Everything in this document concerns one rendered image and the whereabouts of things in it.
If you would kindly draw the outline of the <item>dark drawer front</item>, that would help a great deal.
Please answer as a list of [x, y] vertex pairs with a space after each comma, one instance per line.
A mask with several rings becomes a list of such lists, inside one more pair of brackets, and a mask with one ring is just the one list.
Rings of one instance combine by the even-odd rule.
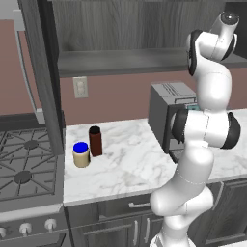
[[151, 207], [129, 208], [129, 203], [143, 204], [150, 202], [150, 194], [137, 195], [132, 197], [119, 198], [98, 203], [98, 213], [100, 220], [113, 219], [122, 216], [141, 214], [150, 212]]

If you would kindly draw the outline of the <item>cream jar with blue lid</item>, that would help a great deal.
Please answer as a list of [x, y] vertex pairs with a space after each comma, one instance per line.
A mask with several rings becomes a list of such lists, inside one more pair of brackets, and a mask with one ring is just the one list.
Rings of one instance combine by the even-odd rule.
[[77, 142], [72, 150], [74, 165], [78, 168], [85, 168], [90, 163], [89, 146], [85, 142]]

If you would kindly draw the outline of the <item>grey gas stove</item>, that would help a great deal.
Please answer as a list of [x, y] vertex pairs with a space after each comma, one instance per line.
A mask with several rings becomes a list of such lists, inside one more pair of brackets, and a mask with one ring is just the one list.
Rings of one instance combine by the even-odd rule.
[[[71, 247], [63, 209], [64, 158], [44, 128], [0, 132], [0, 247]], [[55, 219], [50, 232], [44, 226]], [[30, 223], [23, 235], [19, 227]]]

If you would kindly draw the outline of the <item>brown bottle with black cap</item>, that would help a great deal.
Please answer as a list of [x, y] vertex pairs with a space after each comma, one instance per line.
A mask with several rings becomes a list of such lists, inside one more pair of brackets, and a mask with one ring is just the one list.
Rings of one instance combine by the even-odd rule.
[[92, 156], [102, 155], [101, 131], [99, 126], [91, 126], [89, 129], [90, 149]]

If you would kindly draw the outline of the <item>dark base cabinet door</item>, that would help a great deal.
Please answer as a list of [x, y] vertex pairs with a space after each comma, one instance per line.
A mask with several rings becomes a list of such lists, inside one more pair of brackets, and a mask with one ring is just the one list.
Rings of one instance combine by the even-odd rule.
[[[145, 243], [144, 237], [146, 234], [146, 226], [147, 226], [147, 217], [150, 218], [151, 226], [150, 226], [150, 236], [148, 243]], [[141, 233], [140, 233], [140, 242], [139, 247], [149, 247], [152, 239], [159, 233], [163, 224], [163, 218], [156, 216], [154, 214], [146, 214], [142, 217], [142, 225], [141, 225]]]
[[[133, 246], [134, 221], [138, 221], [138, 240]], [[141, 218], [127, 217], [72, 228], [74, 247], [138, 247]]]
[[247, 239], [247, 178], [225, 181], [215, 206], [203, 214], [197, 247], [219, 247]]

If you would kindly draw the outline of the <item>grey toaster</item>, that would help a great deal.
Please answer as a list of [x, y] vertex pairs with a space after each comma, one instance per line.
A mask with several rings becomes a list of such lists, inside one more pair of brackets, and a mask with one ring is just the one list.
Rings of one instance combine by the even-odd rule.
[[148, 124], [166, 154], [177, 163], [184, 144], [173, 136], [170, 122], [179, 109], [198, 110], [196, 93], [185, 83], [159, 82], [151, 85]]

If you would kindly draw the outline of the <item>dark wood wall cabinet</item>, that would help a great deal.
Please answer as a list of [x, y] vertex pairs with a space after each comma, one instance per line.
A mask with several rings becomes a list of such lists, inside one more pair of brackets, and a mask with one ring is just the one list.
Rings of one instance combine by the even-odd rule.
[[228, 0], [49, 0], [62, 77], [187, 69], [185, 41]]

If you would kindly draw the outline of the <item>white wall outlet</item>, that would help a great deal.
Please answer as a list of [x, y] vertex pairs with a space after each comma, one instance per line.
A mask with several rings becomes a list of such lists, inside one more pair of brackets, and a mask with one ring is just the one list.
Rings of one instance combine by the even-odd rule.
[[73, 77], [73, 89], [76, 98], [87, 98], [88, 97], [88, 83], [87, 77]]

